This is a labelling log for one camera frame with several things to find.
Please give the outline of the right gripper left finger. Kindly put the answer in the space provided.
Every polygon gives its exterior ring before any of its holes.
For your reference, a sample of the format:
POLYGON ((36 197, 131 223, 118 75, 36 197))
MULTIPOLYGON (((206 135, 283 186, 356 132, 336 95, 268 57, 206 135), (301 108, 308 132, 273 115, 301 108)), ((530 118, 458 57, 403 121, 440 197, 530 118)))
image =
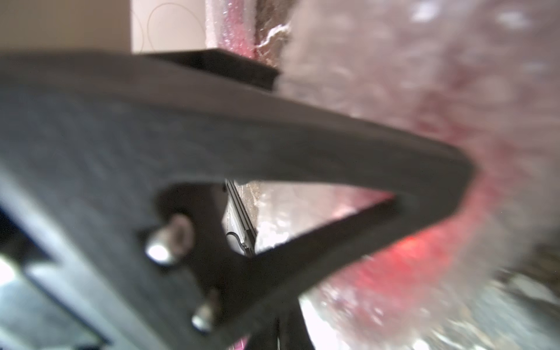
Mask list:
POLYGON ((279 323, 277 321, 252 334, 245 350, 277 350, 279 347, 279 323))

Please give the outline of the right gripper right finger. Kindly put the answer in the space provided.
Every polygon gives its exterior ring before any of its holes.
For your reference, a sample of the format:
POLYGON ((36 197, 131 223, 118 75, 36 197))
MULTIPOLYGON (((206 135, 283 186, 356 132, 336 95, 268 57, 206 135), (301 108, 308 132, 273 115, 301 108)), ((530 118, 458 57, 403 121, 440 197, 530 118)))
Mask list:
POLYGON ((279 349, 315 350, 298 301, 279 318, 279 349))

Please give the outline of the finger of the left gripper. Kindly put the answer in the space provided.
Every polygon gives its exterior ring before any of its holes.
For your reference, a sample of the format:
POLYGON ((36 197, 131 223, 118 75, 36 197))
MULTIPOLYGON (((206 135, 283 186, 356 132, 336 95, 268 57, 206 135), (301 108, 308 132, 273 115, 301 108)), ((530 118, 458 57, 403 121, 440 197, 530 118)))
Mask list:
POLYGON ((274 67, 222 49, 160 52, 145 54, 145 56, 267 91, 274 89, 274 82, 280 74, 280 71, 274 67))
POLYGON ((226 179, 376 189, 345 175, 364 146, 455 147, 281 99, 145 55, 1 57, 1 210, 41 260, 24 274, 110 349, 226 349, 362 254, 450 215, 389 200, 253 258, 233 252, 211 194, 226 179))

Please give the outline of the red drink bottle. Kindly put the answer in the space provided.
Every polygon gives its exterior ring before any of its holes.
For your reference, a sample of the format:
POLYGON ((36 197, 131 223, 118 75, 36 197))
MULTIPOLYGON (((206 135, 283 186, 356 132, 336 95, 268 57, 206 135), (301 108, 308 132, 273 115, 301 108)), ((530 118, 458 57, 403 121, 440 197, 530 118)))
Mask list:
POLYGON ((413 132, 460 147, 477 173, 454 217, 348 267, 319 289, 322 305, 356 317, 398 314, 432 297, 475 230, 523 174, 503 129, 520 94, 506 74, 484 74, 429 95, 409 119, 413 132))

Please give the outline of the single bubble wrap sheet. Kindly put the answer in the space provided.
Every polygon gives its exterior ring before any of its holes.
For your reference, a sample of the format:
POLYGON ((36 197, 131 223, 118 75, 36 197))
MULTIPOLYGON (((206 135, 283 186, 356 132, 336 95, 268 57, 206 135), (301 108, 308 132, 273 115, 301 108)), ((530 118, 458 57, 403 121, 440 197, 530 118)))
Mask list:
POLYGON ((253 0, 207 0, 206 47, 255 57, 257 2, 253 0))

